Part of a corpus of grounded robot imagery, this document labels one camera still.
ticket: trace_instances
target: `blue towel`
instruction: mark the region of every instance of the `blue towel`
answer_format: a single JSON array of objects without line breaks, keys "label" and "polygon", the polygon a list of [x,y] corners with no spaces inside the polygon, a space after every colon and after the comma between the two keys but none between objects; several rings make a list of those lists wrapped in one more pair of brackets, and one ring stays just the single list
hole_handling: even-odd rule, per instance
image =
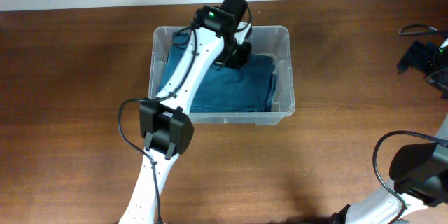
[{"label": "blue towel", "polygon": [[[188,34],[174,38],[174,42],[188,40]],[[158,92],[167,84],[185,47],[172,45]],[[191,112],[268,112],[277,91],[277,76],[273,74],[275,61],[269,56],[251,55],[240,69],[223,67],[210,69],[205,74],[193,99]]]}]

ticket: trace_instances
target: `folded cloth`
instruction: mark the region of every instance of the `folded cloth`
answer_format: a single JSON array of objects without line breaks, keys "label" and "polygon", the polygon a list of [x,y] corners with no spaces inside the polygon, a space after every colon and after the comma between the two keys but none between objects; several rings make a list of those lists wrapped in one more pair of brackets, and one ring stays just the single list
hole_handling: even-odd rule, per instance
[{"label": "folded cloth", "polygon": [[[188,34],[174,38],[174,42],[188,40]],[[176,69],[186,45],[172,45],[158,92],[167,84]],[[191,112],[267,112],[271,110],[277,91],[277,76],[273,74],[275,61],[270,56],[251,55],[240,69],[211,67],[193,99]]]}]

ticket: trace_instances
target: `wire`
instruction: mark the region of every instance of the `wire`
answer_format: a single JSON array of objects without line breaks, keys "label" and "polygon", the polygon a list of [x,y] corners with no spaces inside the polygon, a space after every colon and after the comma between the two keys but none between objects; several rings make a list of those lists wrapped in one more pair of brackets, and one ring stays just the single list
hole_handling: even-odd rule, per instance
[{"label": "wire", "polygon": [[247,7],[247,12],[249,12],[249,22],[246,24],[245,27],[243,27],[241,29],[237,29],[237,32],[244,31],[245,28],[247,28],[249,25],[252,24],[252,12],[251,12],[251,9],[249,8],[249,4],[247,2],[246,2],[246,7]]},{"label": "wire", "polygon": [[126,104],[128,103],[132,103],[132,102],[149,102],[149,101],[154,101],[154,102],[159,102],[159,101],[164,101],[166,99],[169,99],[171,97],[173,97],[174,95],[176,95],[176,93],[182,88],[182,85],[185,83],[186,78],[188,77],[188,74],[190,73],[192,67],[193,67],[193,63],[195,62],[195,58],[197,56],[197,36],[196,36],[196,29],[194,29],[193,27],[186,27],[184,29],[181,29],[180,31],[178,31],[176,34],[180,34],[181,32],[184,32],[187,29],[191,29],[193,32],[193,38],[195,40],[195,49],[192,52],[192,57],[191,57],[191,61],[190,64],[187,68],[187,71],[185,73],[185,75],[183,76],[181,82],[178,84],[178,86],[173,90],[173,92],[170,92],[166,97],[156,97],[154,99],[149,99],[149,98],[136,98],[136,99],[128,99],[125,100],[121,105],[120,108],[118,109],[118,132],[120,133],[120,136],[123,140],[125,140],[125,142],[127,144],[129,144],[131,147],[133,147],[133,149],[135,149],[136,151],[139,151],[141,154],[143,154],[145,157],[147,157],[149,159],[149,162],[151,163],[151,168],[153,170],[153,179],[154,179],[154,188],[155,188],[155,198],[157,200],[157,213],[158,213],[158,217],[157,217],[157,224],[163,224],[163,220],[162,220],[162,212],[160,210],[160,194],[159,194],[159,187],[158,187],[158,183],[157,183],[157,174],[155,171],[155,165],[157,164],[157,162],[154,161],[154,159],[147,154],[144,150],[142,150],[140,147],[136,146],[135,144],[131,143],[126,136],[123,134],[123,129],[121,127],[121,114],[123,113],[123,109],[125,108]]},{"label": "wire", "polygon": [[156,97],[156,98],[153,99],[154,101],[164,101],[164,100],[169,99],[169,98],[173,97],[174,95],[176,95],[176,93],[182,88],[182,85],[185,83],[185,81],[187,79],[187,76],[190,73],[190,71],[191,71],[191,69],[193,67],[193,64],[195,63],[195,58],[198,55],[198,53],[197,53],[196,29],[194,29],[193,26],[186,27],[186,28],[183,28],[180,31],[176,32],[175,36],[176,36],[176,34],[180,34],[181,32],[183,32],[183,31],[185,31],[187,29],[191,29],[192,30],[193,38],[195,40],[195,49],[193,50],[191,61],[190,61],[190,64],[188,65],[187,71],[185,72],[185,75],[183,76],[181,82],[177,85],[176,88],[174,88],[173,92],[170,92],[166,97]]},{"label": "wire", "polygon": [[191,29],[191,27],[185,27],[185,28],[183,28],[183,29],[180,29],[179,31],[177,31],[177,32],[173,35],[173,41],[172,41],[172,43],[173,43],[174,46],[176,46],[177,48],[180,48],[180,49],[184,49],[184,50],[185,50],[185,48],[182,48],[181,46],[184,46],[184,45],[188,44],[188,42],[190,41],[191,32],[190,32],[190,35],[188,36],[188,38],[187,38],[187,40],[186,40],[185,42],[182,42],[182,43],[176,43],[176,42],[174,42],[174,38],[175,38],[176,36],[178,36],[180,33],[184,32],[184,31],[186,31],[186,30],[188,30],[188,29]]},{"label": "wire", "polygon": [[375,172],[375,175],[377,176],[378,181],[381,183],[381,185],[384,187],[384,189],[386,189],[394,197],[396,197],[398,200],[400,200],[401,204],[402,204],[400,212],[397,214],[397,216],[393,220],[391,220],[389,222],[389,224],[392,224],[392,223],[398,221],[398,219],[400,219],[402,214],[407,210],[406,201],[398,193],[396,193],[393,189],[391,189],[388,185],[386,185],[386,183],[384,182],[383,178],[381,177],[381,175],[379,174],[379,171],[378,171],[377,156],[378,156],[379,147],[384,142],[384,140],[386,140],[389,137],[395,136],[395,135],[407,135],[407,136],[419,137],[419,138],[426,139],[426,140],[429,140],[429,141],[435,142],[437,144],[448,147],[447,140],[439,139],[434,136],[428,136],[426,134],[411,132],[411,131],[407,131],[407,130],[398,130],[398,131],[389,132],[389,133],[385,134],[380,140],[378,140],[377,145],[375,146],[375,149],[373,150],[373,170]]},{"label": "wire", "polygon": [[224,67],[224,64],[222,63],[217,63],[217,62],[213,62],[213,64],[210,66],[211,69],[215,70],[215,71],[221,71],[221,69]]},{"label": "wire", "polygon": [[[426,28],[427,31],[409,31],[409,32],[405,32],[408,29],[411,28]],[[411,24],[408,25],[406,27],[403,27],[399,32],[398,35],[400,36],[420,36],[420,35],[429,35],[429,34],[448,34],[447,30],[437,30],[434,27],[430,27],[429,25],[426,24]]]},{"label": "wire", "polygon": [[157,200],[157,213],[158,213],[158,217],[157,217],[157,224],[162,224],[163,220],[162,220],[162,212],[160,210],[160,194],[159,194],[159,186],[157,183],[157,175],[155,172],[155,165],[157,164],[154,159],[147,154],[146,152],[144,152],[140,147],[136,146],[135,144],[131,143],[129,140],[127,140],[126,136],[123,134],[123,129],[121,127],[121,114],[123,112],[123,109],[125,108],[126,104],[131,103],[131,102],[147,102],[148,99],[128,99],[126,101],[124,101],[120,108],[118,109],[118,132],[120,133],[121,138],[123,138],[123,140],[125,140],[125,142],[127,144],[129,144],[131,147],[133,147],[135,150],[139,151],[141,154],[143,154],[145,157],[147,157],[149,159],[149,162],[151,163],[151,168],[153,170],[153,179],[154,179],[154,188],[155,188],[155,198]]}]

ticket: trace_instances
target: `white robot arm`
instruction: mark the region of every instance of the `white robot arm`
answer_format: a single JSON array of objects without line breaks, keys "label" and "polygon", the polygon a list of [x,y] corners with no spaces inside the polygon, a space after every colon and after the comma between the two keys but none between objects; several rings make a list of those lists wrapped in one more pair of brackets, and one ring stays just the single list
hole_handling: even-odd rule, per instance
[{"label": "white robot arm", "polygon": [[[225,56],[225,49],[230,49],[232,55],[234,55],[233,52],[237,52],[238,48],[243,46],[244,39],[249,36],[251,31],[250,23],[239,22],[238,27],[234,30],[234,34],[232,34],[234,39],[226,41],[224,34],[220,34],[218,31],[220,20],[217,20],[216,23],[211,22],[219,18],[216,13],[218,10],[219,9],[208,6],[205,11],[205,14],[208,15],[208,17],[204,18],[203,22],[199,21],[199,25],[196,24],[196,27],[192,27],[190,39],[181,61],[167,84],[156,95],[156,99],[160,99],[160,101],[158,101],[160,103],[159,106],[172,109],[174,113],[182,113],[185,118],[187,118],[190,113],[190,107],[196,91],[212,63],[221,56],[224,59],[224,62],[221,63],[224,64],[225,61],[228,60]],[[250,51],[246,51],[246,54],[243,55],[243,57],[237,55],[238,59],[248,57],[249,53]],[[166,111],[164,113],[157,113],[157,118],[169,121],[170,117],[175,116],[174,113]],[[173,141],[172,139],[167,139],[167,149],[163,149],[158,143],[155,143],[154,146],[150,146],[151,143],[149,142],[151,142],[151,139],[148,138],[152,136],[155,137],[156,134],[161,136],[162,133],[164,133],[163,130],[165,129],[160,129],[161,132],[156,132],[155,130],[154,132],[145,132],[146,148],[144,152],[152,157],[156,163],[155,170],[159,195],[162,193],[170,169],[179,158],[179,154],[181,154],[181,152],[175,150],[176,148],[179,148],[179,146],[172,144],[172,142],[170,143],[170,141]],[[144,156],[140,175],[137,179],[126,212],[120,219],[120,224],[153,223],[157,203],[152,164],[151,161]]]},{"label": "white robot arm", "polygon": [[[132,101],[141,102],[144,150],[124,137],[119,112],[123,139],[144,154],[139,178],[120,224],[153,223],[156,207],[159,207],[157,224],[162,224],[159,196],[170,169],[193,136],[188,114],[202,79],[217,59],[221,65],[240,67],[251,53],[250,44],[244,42],[251,32],[251,16],[249,23],[240,22],[246,10],[251,15],[245,0],[225,0],[220,8],[205,6],[196,12],[185,53],[167,84],[155,99]],[[375,148],[375,171],[379,145],[394,134],[410,134],[434,143],[400,149],[391,165],[392,180],[383,182],[377,173],[383,187],[361,203],[335,213],[329,223],[387,224],[414,211],[448,202],[448,143],[445,140],[415,132],[388,133]]]}]

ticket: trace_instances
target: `wooden surface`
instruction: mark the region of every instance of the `wooden surface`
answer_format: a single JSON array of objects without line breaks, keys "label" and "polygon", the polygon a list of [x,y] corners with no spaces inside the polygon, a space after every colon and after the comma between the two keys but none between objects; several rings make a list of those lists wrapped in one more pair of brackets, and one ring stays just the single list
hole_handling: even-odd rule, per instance
[{"label": "wooden surface", "polygon": [[[254,25],[290,32],[295,113],[272,127],[196,125],[162,194],[168,223],[276,223],[330,216],[380,184],[372,151],[391,130],[435,134],[448,112],[396,64],[412,23],[448,27],[448,0],[251,3]],[[0,223],[115,223],[141,155],[118,135],[121,101],[148,93],[151,43],[199,6],[0,13]],[[441,43],[436,36],[422,41]],[[137,107],[124,114],[141,143]],[[403,144],[384,144],[387,176]],[[447,206],[409,216],[445,223]]]}]

